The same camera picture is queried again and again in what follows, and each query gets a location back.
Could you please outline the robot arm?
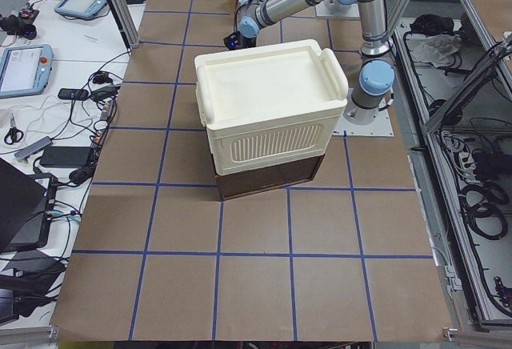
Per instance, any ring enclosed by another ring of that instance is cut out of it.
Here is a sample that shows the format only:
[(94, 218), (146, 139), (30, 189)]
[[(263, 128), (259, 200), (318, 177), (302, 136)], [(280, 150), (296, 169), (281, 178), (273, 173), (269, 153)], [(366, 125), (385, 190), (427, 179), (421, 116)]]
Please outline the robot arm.
[[(234, 14), (234, 49), (256, 46), (260, 30), (326, 0), (245, 0)], [(385, 0), (356, 0), (363, 55), (377, 58), (391, 50)]]

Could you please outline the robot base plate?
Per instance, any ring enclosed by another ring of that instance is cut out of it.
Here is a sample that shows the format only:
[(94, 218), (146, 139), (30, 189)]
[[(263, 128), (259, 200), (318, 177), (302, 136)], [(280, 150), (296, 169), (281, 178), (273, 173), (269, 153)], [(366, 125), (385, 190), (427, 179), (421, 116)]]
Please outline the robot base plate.
[(334, 126), (333, 136), (394, 137), (389, 111), (380, 110), (386, 105), (385, 97), (382, 97), (376, 108), (366, 110), (353, 103), (351, 98), (353, 90), (353, 88), (349, 89), (346, 108)]

